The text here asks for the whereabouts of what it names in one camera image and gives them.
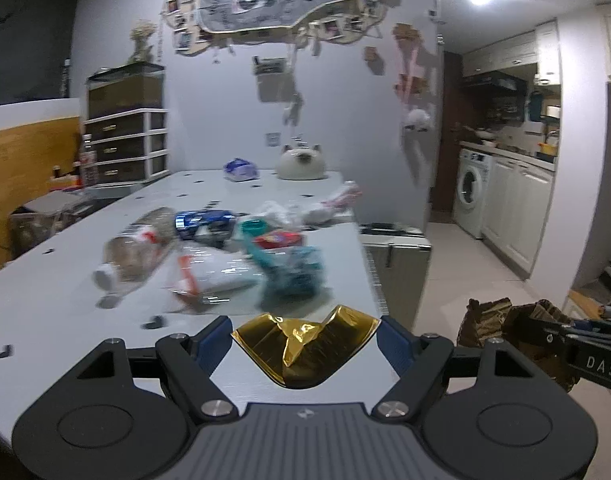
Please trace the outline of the clear plastic bottle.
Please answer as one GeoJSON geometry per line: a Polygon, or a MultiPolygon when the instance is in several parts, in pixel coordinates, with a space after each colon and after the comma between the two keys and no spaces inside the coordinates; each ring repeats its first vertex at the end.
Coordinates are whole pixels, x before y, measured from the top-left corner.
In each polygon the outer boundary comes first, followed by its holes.
{"type": "Polygon", "coordinates": [[[174,220],[174,209],[160,207],[108,240],[94,283],[112,296],[126,296],[145,284],[178,239],[174,220]]]}

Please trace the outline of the clear bag orange stripe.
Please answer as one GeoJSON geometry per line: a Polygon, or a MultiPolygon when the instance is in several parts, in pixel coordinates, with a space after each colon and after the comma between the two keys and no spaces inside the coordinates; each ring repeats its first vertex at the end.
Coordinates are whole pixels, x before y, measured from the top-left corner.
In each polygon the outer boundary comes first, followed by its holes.
{"type": "Polygon", "coordinates": [[[260,276],[239,252],[185,245],[172,259],[167,290],[184,307],[199,310],[258,285],[260,276]]]}

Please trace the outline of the gold foil wrapper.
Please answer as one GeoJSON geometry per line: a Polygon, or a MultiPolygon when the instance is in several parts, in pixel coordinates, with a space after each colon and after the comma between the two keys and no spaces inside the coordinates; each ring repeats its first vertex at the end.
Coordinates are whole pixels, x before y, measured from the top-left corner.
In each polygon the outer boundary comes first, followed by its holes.
{"type": "Polygon", "coordinates": [[[350,307],[334,307],[322,322],[264,313],[232,338],[272,382],[286,389],[321,385],[361,351],[380,321],[350,307]]]}

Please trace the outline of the crushed blue can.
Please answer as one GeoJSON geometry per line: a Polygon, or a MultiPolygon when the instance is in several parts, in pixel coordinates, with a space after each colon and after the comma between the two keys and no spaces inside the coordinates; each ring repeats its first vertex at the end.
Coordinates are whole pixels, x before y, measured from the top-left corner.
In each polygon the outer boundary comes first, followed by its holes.
{"type": "Polygon", "coordinates": [[[181,211],[174,217],[174,229],[182,240],[227,240],[235,224],[235,214],[223,209],[181,211]]]}

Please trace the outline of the teal plastic wrapper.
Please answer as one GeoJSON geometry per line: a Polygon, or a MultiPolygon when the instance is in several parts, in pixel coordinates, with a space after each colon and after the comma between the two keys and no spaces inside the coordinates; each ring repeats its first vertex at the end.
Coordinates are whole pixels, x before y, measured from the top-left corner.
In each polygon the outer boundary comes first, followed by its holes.
{"type": "Polygon", "coordinates": [[[260,276],[260,307],[275,310],[313,300],[324,288],[325,269],[319,248],[308,245],[265,250],[256,236],[274,231],[263,220],[244,220],[240,241],[246,260],[260,276]]]}

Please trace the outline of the red snack wrapper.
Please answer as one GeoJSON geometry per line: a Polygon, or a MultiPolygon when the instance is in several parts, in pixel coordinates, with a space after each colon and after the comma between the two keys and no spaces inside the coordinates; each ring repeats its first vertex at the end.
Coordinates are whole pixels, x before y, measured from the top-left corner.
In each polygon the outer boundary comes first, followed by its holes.
{"type": "Polygon", "coordinates": [[[254,238],[254,243],[262,249],[271,250],[302,246],[304,244],[304,237],[300,233],[294,231],[274,230],[256,236],[254,238]]]}

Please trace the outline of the brown paper trash bag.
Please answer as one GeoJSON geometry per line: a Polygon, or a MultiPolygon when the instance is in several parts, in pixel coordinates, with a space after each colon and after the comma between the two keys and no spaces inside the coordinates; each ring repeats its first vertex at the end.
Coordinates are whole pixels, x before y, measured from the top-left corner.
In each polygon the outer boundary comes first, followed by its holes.
{"type": "Polygon", "coordinates": [[[561,324],[572,322],[572,318],[546,299],[521,306],[515,306],[509,298],[489,302],[470,299],[459,326],[456,344],[466,348],[482,348],[488,339],[503,338],[537,364],[561,388],[570,392],[579,382],[579,376],[567,367],[556,350],[546,348],[545,344],[531,344],[529,330],[518,325],[523,318],[561,324]]]}

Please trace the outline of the grey box beside table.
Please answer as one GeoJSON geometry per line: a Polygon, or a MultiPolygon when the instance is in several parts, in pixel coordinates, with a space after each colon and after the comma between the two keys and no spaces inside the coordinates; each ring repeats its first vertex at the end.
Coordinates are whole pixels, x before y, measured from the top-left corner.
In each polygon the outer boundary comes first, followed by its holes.
{"type": "Polygon", "coordinates": [[[8,217],[10,253],[16,259],[94,211],[83,192],[48,192],[15,209],[8,217]]]}

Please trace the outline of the white washing machine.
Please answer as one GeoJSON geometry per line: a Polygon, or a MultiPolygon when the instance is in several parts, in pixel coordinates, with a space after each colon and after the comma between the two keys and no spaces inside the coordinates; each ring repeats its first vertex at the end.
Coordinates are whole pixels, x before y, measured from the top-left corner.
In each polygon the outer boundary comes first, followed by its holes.
{"type": "Polygon", "coordinates": [[[485,202],[491,176],[493,157],[462,148],[453,205],[454,222],[476,240],[482,238],[485,202]]]}

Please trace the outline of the pink white plastic bag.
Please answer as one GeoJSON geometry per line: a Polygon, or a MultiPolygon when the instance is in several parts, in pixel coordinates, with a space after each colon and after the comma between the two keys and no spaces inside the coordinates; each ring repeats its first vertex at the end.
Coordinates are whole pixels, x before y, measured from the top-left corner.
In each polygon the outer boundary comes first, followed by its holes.
{"type": "Polygon", "coordinates": [[[301,209],[301,221],[305,226],[322,226],[332,222],[339,214],[345,214],[362,195],[354,181],[345,181],[337,190],[319,203],[301,209]]]}

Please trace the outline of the water bottle red label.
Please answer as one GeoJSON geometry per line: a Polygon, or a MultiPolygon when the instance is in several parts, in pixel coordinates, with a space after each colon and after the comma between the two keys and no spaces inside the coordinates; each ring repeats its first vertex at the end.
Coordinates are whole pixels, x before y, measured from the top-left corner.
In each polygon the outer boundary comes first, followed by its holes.
{"type": "Polygon", "coordinates": [[[91,136],[87,133],[82,136],[79,159],[83,186],[85,188],[94,188],[98,183],[96,151],[93,148],[91,136]]]}

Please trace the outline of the white crumpled plastic bag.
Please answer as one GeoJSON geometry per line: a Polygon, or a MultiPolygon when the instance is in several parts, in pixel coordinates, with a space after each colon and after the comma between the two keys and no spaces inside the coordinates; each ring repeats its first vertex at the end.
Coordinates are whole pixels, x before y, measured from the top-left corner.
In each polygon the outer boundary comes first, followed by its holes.
{"type": "Polygon", "coordinates": [[[297,203],[280,204],[267,200],[248,214],[248,218],[263,220],[272,229],[301,231],[304,228],[302,208],[297,203]]]}

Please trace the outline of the white drawer cabinet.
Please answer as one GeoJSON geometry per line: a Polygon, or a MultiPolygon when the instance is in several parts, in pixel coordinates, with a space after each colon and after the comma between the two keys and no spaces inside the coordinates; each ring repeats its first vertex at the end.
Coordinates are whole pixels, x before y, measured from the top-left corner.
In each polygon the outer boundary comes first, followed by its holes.
{"type": "Polygon", "coordinates": [[[96,155],[100,185],[147,184],[168,176],[166,110],[137,108],[89,119],[83,132],[96,155]]]}

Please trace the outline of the dark window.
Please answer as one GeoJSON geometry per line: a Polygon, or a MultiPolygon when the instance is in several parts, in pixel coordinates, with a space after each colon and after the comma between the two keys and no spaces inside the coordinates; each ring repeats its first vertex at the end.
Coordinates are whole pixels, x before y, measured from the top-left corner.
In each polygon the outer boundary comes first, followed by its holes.
{"type": "Polygon", "coordinates": [[[78,0],[0,0],[0,105],[70,97],[78,0]]]}

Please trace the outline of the wall pocket organizer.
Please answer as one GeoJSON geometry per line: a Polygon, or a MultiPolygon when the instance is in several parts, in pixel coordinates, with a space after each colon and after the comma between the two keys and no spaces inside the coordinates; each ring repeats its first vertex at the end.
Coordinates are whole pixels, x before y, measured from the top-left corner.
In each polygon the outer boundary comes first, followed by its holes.
{"type": "Polygon", "coordinates": [[[294,72],[286,56],[252,58],[258,98],[264,103],[288,103],[297,95],[294,72]]]}

